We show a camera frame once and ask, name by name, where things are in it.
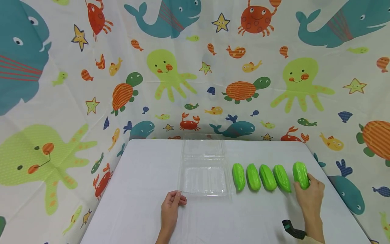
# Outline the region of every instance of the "red crab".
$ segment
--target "red crab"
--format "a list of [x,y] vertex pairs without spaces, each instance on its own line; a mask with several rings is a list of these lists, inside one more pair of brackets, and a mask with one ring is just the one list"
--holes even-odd
[[114,172],[110,172],[110,164],[107,164],[107,167],[103,169],[103,172],[107,173],[104,174],[103,178],[100,180],[98,186],[96,187],[96,183],[99,181],[99,174],[97,175],[96,179],[94,179],[93,186],[95,187],[95,197],[97,197],[97,201],[100,199],[102,192],[104,189],[106,189],[106,186],[108,184],[108,181],[111,179],[112,174]]
[[95,4],[87,3],[87,0],[85,0],[85,4],[88,8],[88,18],[89,23],[91,24],[92,30],[94,33],[92,36],[95,38],[95,41],[98,39],[98,34],[101,32],[101,30],[104,30],[104,32],[107,34],[107,28],[111,32],[111,28],[106,25],[105,23],[108,23],[111,26],[114,26],[114,24],[111,21],[106,20],[103,14],[103,0],[96,0],[100,2],[100,8],[98,8]]
[[242,32],[243,36],[246,31],[254,34],[262,32],[264,37],[266,36],[264,31],[266,31],[267,36],[269,36],[268,26],[274,31],[273,26],[270,25],[271,18],[276,13],[281,0],[269,0],[269,2],[275,8],[272,13],[266,7],[251,6],[250,0],[248,0],[248,7],[241,15],[241,26],[238,28],[238,34]]
[[[289,131],[286,133],[286,135],[282,136],[282,138],[280,139],[281,141],[301,141],[301,139],[299,139],[298,137],[296,136],[293,136],[293,135],[289,135],[290,132],[295,132],[297,131],[297,129],[294,129],[294,126],[290,127],[289,128]],[[304,135],[303,133],[301,133],[301,138],[303,140],[303,143],[306,143],[307,141],[309,141],[309,135]]]
[[185,114],[183,113],[181,115],[182,119],[181,119],[181,122],[180,122],[180,130],[195,130],[195,131],[198,131],[200,130],[200,128],[198,127],[198,124],[199,124],[199,121],[200,121],[200,118],[199,116],[192,116],[192,118],[197,122],[194,122],[192,120],[184,120],[184,118],[187,118],[188,117],[188,114]]

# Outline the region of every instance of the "white table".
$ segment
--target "white table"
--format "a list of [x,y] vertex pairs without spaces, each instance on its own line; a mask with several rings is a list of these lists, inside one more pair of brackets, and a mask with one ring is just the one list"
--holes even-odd
[[[182,140],[131,140],[111,182],[89,224],[82,244],[146,244],[156,241],[160,229],[161,203],[167,192],[177,188]],[[267,164],[285,167],[293,183],[292,166],[304,162],[308,172],[326,188],[321,209],[326,243],[369,244],[363,230],[340,196],[301,142],[225,141],[230,167],[240,162],[257,168]],[[294,228],[304,229],[302,212],[295,192],[279,188],[259,192],[248,186],[230,201],[188,200],[179,209],[172,244],[296,243],[284,231],[283,219]]]

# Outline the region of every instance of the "sleeve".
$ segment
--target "sleeve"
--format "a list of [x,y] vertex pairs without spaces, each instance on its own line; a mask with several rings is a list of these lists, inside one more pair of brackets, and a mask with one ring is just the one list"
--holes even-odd
[[313,238],[308,237],[308,236],[305,236],[305,238],[303,240],[299,240],[298,243],[299,244],[322,244],[321,242],[318,242],[318,241],[316,241]]

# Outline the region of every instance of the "orange turtle shell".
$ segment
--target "orange turtle shell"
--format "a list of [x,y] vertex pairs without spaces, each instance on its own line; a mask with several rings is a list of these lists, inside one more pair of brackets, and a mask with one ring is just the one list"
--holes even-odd
[[237,81],[227,86],[226,93],[234,100],[245,100],[253,96],[256,92],[256,87],[245,81]]
[[390,123],[373,120],[363,129],[363,140],[368,148],[381,158],[390,160]]
[[112,93],[112,108],[114,111],[120,109],[133,96],[133,87],[126,83],[117,85]]

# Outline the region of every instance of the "toy bitter melon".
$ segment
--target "toy bitter melon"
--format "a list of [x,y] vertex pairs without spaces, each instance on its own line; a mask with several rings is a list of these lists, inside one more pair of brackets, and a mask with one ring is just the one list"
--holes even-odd
[[248,185],[254,190],[258,191],[261,188],[261,182],[259,177],[259,172],[257,171],[254,164],[249,164],[246,168],[246,174],[248,175]]
[[272,171],[265,164],[260,166],[260,178],[263,181],[263,185],[266,190],[273,191],[276,189],[277,185],[275,177],[273,177]]
[[294,181],[298,181],[301,188],[306,190],[310,186],[306,165],[302,162],[295,162],[292,167],[292,172],[294,174]]
[[289,177],[287,176],[284,167],[282,165],[275,165],[273,168],[273,174],[275,175],[276,182],[278,183],[280,189],[285,192],[291,192]]
[[244,168],[240,164],[233,164],[233,180],[238,192],[242,191],[245,187],[245,172]]

